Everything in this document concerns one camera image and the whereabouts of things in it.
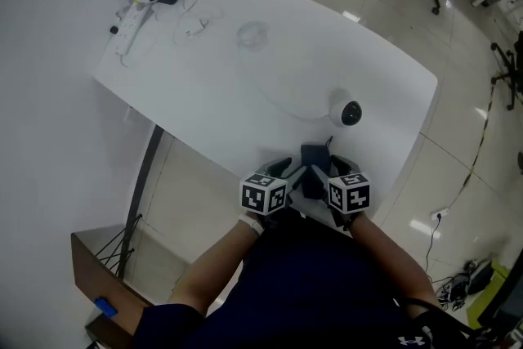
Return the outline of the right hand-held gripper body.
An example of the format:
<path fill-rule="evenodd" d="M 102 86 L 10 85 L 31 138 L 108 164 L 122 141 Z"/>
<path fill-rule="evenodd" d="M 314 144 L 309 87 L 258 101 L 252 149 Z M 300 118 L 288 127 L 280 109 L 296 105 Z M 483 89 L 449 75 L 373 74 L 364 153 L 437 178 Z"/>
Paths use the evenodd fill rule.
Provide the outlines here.
<path fill-rule="evenodd" d="M 325 225 L 338 231 L 348 231 L 349 221 L 370 207 L 370 181 L 362 173 L 324 180 L 327 218 Z"/>

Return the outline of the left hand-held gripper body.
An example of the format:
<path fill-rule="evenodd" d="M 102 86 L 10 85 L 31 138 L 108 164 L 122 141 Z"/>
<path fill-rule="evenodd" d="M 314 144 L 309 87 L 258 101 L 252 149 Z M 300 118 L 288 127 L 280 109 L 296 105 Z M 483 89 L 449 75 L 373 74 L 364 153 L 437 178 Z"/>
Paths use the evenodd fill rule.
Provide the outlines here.
<path fill-rule="evenodd" d="M 269 177 L 252 172 L 239 184 L 239 203 L 247 212 L 259 217 L 271 217 L 290 207 L 287 177 Z"/>

